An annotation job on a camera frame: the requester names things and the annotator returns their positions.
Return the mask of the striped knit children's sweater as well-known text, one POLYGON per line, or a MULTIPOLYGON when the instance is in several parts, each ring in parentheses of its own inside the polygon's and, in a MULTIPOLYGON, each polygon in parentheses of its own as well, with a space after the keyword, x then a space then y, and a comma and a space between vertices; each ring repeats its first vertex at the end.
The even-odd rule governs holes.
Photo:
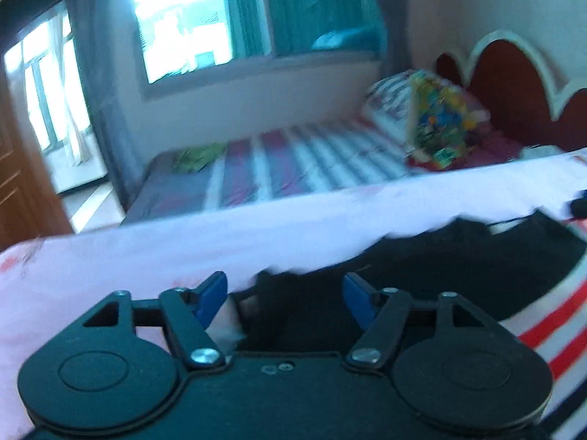
POLYGON ((516 224, 455 219, 384 237, 354 258, 309 272, 264 270, 233 294, 248 352, 348 352, 360 328, 343 300, 353 272, 376 289, 433 301, 453 291, 503 323, 551 368, 541 421, 554 439, 586 435, 586 235, 533 213, 516 224))

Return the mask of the large bedroom window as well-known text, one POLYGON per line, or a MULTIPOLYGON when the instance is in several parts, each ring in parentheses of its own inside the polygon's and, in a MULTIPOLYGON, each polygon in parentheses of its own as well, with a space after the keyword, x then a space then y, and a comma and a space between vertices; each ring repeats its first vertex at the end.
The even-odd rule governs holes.
POLYGON ((155 98, 274 60, 378 59, 376 0, 128 0, 142 93, 155 98))

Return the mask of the floral white bed sheet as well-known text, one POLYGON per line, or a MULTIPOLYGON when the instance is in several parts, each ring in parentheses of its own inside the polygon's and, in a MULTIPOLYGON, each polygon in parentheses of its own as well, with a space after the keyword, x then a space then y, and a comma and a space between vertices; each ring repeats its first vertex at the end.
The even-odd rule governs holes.
POLYGON ((386 234, 415 235, 458 216, 492 223, 542 209, 564 220, 585 187, 580 150, 18 243, 1 255, 1 435, 31 429, 17 391, 22 363, 113 291, 153 298, 217 270, 241 289, 265 268, 332 265, 386 234))

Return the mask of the red white scalloped headboard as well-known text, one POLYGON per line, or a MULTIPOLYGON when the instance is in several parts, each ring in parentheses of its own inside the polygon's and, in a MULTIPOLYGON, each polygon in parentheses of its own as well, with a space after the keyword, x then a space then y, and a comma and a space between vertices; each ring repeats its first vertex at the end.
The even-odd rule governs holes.
POLYGON ((447 48, 435 72, 477 98, 492 125, 524 146, 586 147, 586 77, 558 84, 547 58, 513 31, 489 33, 467 54, 447 48))

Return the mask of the green cloth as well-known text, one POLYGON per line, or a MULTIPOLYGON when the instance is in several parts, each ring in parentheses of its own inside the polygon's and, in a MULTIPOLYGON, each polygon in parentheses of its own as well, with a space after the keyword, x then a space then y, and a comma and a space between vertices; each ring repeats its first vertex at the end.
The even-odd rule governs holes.
POLYGON ((202 171, 226 152, 225 143, 189 147, 181 151, 173 163, 173 172, 191 174, 202 171))

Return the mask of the brown wooden door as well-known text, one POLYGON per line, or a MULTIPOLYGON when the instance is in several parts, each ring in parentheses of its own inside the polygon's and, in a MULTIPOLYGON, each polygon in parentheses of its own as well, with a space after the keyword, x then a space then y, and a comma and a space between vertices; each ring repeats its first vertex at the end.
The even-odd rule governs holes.
POLYGON ((71 234, 29 120, 24 77, 1 73, 1 248, 71 234))

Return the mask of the striped folded pillow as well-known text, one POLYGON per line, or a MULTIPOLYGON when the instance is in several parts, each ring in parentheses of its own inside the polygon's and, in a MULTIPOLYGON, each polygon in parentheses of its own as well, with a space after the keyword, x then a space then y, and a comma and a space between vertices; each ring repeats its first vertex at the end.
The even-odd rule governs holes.
POLYGON ((406 70, 372 84, 367 90, 366 101, 361 109, 361 116, 365 120, 375 124, 400 146, 410 146, 407 125, 411 104, 410 77, 414 73, 432 77, 434 83, 461 94, 473 122, 489 123, 491 120, 489 111, 459 85, 427 70, 406 70))

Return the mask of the balcony window with curtain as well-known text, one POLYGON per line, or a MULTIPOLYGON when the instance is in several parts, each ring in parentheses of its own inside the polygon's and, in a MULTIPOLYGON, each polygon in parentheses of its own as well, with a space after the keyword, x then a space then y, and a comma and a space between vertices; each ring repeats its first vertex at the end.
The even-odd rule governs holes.
POLYGON ((53 6, 18 32, 4 63, 9 76, 22 78, 28 121, 55 192, 105 180, 66 5, 53 6))

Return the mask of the blue grey right curtain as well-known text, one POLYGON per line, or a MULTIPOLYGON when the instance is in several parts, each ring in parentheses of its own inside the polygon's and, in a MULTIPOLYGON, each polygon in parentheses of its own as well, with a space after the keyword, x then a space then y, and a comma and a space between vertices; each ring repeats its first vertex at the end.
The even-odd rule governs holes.
POLYGON ((409 47, 409 0, 377 0, 386 28, 387 43, 383 59, 386 76, 401 73, 411 67, 409 47))

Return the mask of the blue grey curtain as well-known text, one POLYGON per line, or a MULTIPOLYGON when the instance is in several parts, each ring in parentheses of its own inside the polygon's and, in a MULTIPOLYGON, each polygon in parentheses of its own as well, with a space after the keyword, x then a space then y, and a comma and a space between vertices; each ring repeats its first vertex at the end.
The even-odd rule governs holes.
POLYGON ((411 67, 409 47, 409 0, 377 0, 386 28, 387 43, 383 59, 386 76, 401 73, 411 67))
POLYGON ((143 165, 131 140, 116 87, 109 0, 65 0, 92 129, 124 209, 140 189, 143 165))

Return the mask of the blue grey left curtain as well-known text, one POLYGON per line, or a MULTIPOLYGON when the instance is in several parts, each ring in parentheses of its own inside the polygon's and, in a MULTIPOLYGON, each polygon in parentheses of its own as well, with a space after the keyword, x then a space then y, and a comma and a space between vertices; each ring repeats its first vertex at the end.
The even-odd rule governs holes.
POLYGON ((131 140, 116 87, 109 0, 65 0, 92 129, 124 209, 140 189, 143 165, 131 140))

